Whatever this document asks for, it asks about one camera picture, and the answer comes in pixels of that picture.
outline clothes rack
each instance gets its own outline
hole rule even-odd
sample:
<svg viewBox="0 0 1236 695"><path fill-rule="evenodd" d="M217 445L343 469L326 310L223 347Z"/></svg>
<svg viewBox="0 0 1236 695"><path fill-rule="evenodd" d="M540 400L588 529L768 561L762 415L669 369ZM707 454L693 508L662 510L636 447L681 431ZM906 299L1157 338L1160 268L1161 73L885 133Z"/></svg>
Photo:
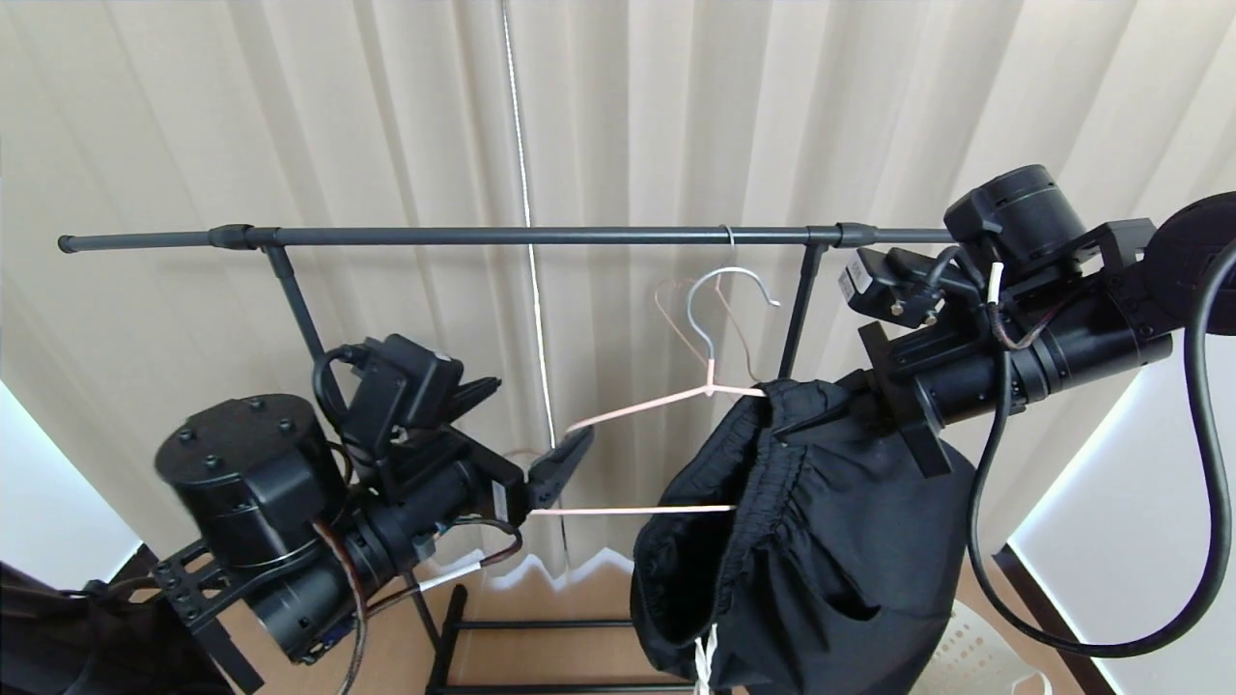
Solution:
<svg viewBox="0 0 1236 695"><path fill-rule="evenodd" d="M225 225L204 231L117 234L99 236L62 236L61 251L104 251L124 249L171 249L214 246L236 251L257 250L266 254L271 270L283 287L288 305L309 349L310 356L324 352L304 294L297 282L295 270L287 246L489 246L489 245L802 245L802 266L794 310L781 352L779 378L789 378L794 370L798 343L802 338L807 305L826 250L855 249L873 244L949 244L953 239L943 229L876 229L864 224L840 223L831 226L583 226L583 228L256 228ZM328 396L342 402L339 383L326 372ZM410 580L405 573L405 580ZM425 695L533 695L567 693L656 693L687 691L695 684L677 683L587 683L587 684L519 684L519 685L452 685L447 683L455 646L464 631L489 629L581 629L632 627L625 620L561 620L561 621L468 621L464 620L467 589L456 585L439 631L433 613L420 592L412 594L417 613L434 647L434 665Z"/></svg>

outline floor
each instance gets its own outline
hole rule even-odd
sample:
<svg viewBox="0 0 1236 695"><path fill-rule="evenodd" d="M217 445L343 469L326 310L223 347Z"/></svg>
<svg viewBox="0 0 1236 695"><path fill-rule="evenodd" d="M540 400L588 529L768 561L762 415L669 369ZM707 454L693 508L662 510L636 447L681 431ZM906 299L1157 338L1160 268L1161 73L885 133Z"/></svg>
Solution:
<svg viewBox="0 0 1236 695"><path fill-rule="evenodd" d="M993 569L993 581L1005 601L1022 616L1025 605ZM561 591L549 584L541 573L529 571L513 589L483 589L481 576L466 578L468 586L467 618L613 618L627 617L629 575L617 565L602 566L581 582ZM431 590L426 599L441 621L451 590ZM958 599L996 626L1005 639L1030 664L1043 672L1052 690L1062 695L1078 695L1082 689L1054 650L1032 642L1002 623L979 591L967 565ZM241 650L248 655L267 685L260 695L297 694L328 695L339 688L350 658L351 643L345 642L313 667L288 664L278 647L243 606L234 606L222 616ZM371 623L363 667L352 693L377 695L423 693L433 664L429 639L420 628L410 601L383 612ZM644 659L630 629L569 629L539 632L465 632L460 636L451 669L451 684L512 684L512 683L659 683L666 676L654 672ZM1037 680L1017 686L1015 695L1038 695Z"/></svg>

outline black fabric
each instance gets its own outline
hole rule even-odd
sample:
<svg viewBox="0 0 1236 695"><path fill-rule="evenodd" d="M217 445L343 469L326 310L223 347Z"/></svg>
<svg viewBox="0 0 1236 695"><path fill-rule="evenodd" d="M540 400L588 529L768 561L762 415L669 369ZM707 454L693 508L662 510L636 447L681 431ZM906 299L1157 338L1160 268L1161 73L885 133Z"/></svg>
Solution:
<svg viewBox="0 0 1236 695"><path fill-rule="evenodd" d="M230 695L153 580L56 591L0 565L0 689L7 695Z"/></svg>
<svg viewBox="0 0 1236 695"><path fill-rule="evenodd" d="M713 688L753 695L907 693L931 659L960 571L973 466L925 479L900 435L785 445L826 409L822 382L761 385L670 484L635 542L632 620L651 664L695 679L717 625Z"/></svg>

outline curtain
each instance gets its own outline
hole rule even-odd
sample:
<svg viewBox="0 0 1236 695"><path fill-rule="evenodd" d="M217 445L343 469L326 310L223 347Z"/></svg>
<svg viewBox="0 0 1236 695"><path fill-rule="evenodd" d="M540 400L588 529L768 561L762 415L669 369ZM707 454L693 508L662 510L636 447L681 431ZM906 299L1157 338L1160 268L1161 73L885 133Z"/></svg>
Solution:
<svg viewBox="0 0 1236 695"><path fill-rule="evenodd" d="M936 226L968 189L1042 163L1088 224L1162 221L1236 188L1226 1L497 0L0 5L0 370L156 552L195 537L152 456L188 414L308 396L258 254L64 256L62 234L277 226ZM523 163L523 176L520 172ZM933 250L917 249L931 252ZM701 382L681 288L729 249L293 249L328 346L402 333L501 376L461 427L540 451L572 422ZM794 376L865 365L826 254ZM718 380L776 375L801 249L744 246L697 301ZM544 326L541 382L534 279ZM695 349L702 351L698 340ZM1131 375L1010 424L985 497L999 544ZM345 378L345 392L350 392ZM549 412L543 388L548 390ZM598 427L566 507L651 505L729 407ZM976 458L986 422L946 430ZM520 461L529 460L522 455ZM629 553L641 518L538 519L550 573ZM447 538L442 560L476 547ZM504 543L486 537L487 548Z"/></svg>

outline laundry basket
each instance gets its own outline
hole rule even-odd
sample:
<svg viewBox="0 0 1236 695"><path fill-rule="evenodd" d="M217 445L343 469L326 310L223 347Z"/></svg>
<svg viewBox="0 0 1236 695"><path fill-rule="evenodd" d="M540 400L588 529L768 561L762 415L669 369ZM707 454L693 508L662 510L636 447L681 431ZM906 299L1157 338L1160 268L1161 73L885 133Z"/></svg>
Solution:
<svg viewBox="0 0 1236 695"><path fill-rule="evenodd" d="M988 621L959 601L931 663L911 695L1005 695L1030 678L1043 679L1043 695L1052 684L1012 650Z"/></svg>

